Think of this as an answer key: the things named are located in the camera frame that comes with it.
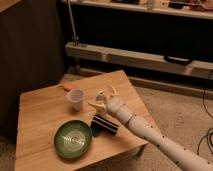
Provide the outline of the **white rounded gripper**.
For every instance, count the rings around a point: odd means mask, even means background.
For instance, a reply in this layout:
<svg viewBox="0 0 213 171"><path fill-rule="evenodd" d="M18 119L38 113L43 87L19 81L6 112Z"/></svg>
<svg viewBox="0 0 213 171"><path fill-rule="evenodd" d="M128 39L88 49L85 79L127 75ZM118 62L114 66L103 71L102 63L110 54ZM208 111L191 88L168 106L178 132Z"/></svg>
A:
<svg viewBox="0 0 213 171"><path fill-rule="evenodd" d="M113 117L125 116L125 103L120 97L117 96L117 91L112 85L110 85L110 89L110 96L112 98L107 101L106 106L102 102L96 103L89 101L88 104L95 108L98 113L104 113L107 110L107 112Z"/></svg>

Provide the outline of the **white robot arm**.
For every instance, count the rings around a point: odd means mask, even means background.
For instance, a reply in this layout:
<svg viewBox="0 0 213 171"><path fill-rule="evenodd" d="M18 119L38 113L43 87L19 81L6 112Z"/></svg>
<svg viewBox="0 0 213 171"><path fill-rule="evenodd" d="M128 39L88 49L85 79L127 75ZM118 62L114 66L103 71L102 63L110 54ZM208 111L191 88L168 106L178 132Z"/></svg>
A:
<svg viewBox="0 0 213 171"><path fill-rule="evenodd" d="M111 96L104 102L92 102L88 104L96 109L106 111L116 118L135 136L144 139L157 147L174 164L183 171L213 171L213 163L200 157L186 147L176 143L154 127L142 116L136 114L117 94L111 86Z"/></svg>

